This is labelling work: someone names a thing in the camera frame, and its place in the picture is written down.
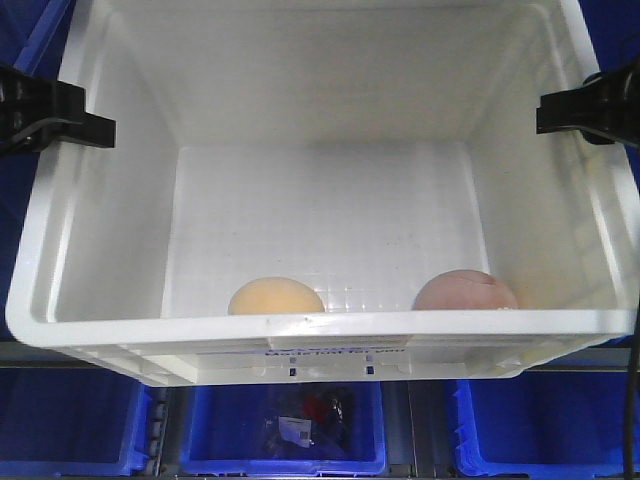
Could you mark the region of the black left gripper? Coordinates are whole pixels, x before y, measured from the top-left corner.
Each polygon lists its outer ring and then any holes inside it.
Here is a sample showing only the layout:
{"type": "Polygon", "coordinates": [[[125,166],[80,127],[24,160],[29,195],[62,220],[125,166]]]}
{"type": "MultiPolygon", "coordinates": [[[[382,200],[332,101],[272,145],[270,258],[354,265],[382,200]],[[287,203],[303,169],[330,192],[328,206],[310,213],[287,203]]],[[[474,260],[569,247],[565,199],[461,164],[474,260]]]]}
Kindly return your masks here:
{"type": "Polygon", "coordinates": [[[86,110],[83,88],[38,79],[2,63],[1,153],[43,149],[54,140],[111,149],[116,122],[86,110]]]}

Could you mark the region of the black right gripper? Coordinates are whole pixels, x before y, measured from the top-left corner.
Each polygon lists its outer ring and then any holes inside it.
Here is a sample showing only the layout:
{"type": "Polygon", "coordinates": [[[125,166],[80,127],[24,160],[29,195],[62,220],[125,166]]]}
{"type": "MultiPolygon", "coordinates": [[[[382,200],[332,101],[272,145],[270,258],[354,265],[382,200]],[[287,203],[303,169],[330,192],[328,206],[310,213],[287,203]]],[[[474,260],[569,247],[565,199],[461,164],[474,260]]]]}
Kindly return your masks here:
{"type": "Polygon", "coordinates": [[[593,145],[639,147],[639,64],[589,75],[582,87],[540,97],[536,133],[580,130],[593,145]]]}

